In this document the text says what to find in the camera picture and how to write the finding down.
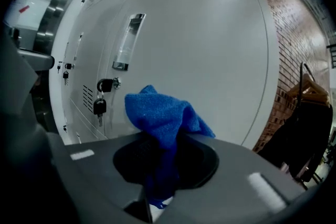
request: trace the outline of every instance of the blue towel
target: blue towel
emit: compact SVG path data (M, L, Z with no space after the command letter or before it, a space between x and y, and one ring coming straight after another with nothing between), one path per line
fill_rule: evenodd
M149 203L163 209L163 202L174 195L179 184L175 163L178 132L215 135L187 101L159 94L151 85L139 94L127 94L125 108L135 127L159 141L159 165L146 176L144 188Z
M159 94L151 85L138 94L127 94L125 108L134 126L154 136L160 148L171 148L179 130L215 137L187 101Z

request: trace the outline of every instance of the brick wall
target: brick wall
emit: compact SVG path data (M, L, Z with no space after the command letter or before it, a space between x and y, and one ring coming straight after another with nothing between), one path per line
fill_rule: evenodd
M291 116L295 101L287 92L299 82L300 63L306 62L317 83L329 87L327 42L317 21L302 0L267 0L276 26L280 50L277 94L268 123L254 147L259 151Z

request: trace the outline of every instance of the ventilation slot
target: ventilation slot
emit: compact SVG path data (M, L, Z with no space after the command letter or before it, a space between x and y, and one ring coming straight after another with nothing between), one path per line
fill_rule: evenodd
M83 105L93 113L93 92L83 85Z

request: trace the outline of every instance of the recessed handle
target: recessed handle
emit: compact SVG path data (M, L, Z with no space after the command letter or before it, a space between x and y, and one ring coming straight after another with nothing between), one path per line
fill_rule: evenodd
M121 34L122 38L117 39L121 41L118 46L117 55L114 58L112 68L123 71L128 70L135 43L145 16L146 14L143 13L130 16L125 32Z

